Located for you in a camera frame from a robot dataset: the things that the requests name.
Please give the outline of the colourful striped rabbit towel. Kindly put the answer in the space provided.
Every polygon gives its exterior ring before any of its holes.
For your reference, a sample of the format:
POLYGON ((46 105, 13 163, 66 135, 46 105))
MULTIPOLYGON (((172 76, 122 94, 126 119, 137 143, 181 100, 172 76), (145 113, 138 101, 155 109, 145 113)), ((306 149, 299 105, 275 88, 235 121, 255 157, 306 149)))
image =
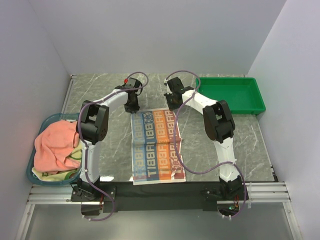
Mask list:
POLYGON ((176 150, 181 151, 176 115, 168 108, 147 109, 130 116, 133 185, 184 183, 186 173, 176 150))

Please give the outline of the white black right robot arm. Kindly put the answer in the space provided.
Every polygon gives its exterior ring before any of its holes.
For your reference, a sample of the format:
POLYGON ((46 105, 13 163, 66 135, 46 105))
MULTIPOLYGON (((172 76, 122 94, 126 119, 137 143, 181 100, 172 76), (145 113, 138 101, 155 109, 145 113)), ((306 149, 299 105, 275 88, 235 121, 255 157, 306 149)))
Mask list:
POLYGON ((225 100, 217 101, 210 99, 197 92, 196 88, 184 86, 180 78, 165 79, 164 85, 167 93, 164 94, 170 110, 177 109, 173 133, 177 131, 178 117, 184 106, 189 106, 202 114, 205 133, 216 149, 218 164, 203 172, 196 172, 189 169, 181 159, 176 146, 176 137, 173 138, 173 146, 179 163, 183 168, 195 175, 204 175, 219 168, 220 194, 223 199, 234 200, 243 193, 243 200, 248 199, 245 178, 236 165, 234 153, 234 131, 235 122, 230 108, 225 100))

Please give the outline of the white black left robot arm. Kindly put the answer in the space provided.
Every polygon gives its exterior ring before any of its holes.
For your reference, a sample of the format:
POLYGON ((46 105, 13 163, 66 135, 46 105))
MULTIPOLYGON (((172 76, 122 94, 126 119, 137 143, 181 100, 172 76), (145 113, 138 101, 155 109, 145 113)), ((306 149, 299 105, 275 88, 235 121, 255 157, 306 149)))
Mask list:
POLYGON ((118 107, 124 106, 127 113, 139 109, 138 96, 143 84, 136 78, 128 77, 106 96, 95 101, 82 103, 76 131, 82 144, 82 159, 75 193, 89 201, 95 201, 104 194, 100 191, 99 158, 101 142, 105 139, 109 117, 118 107))

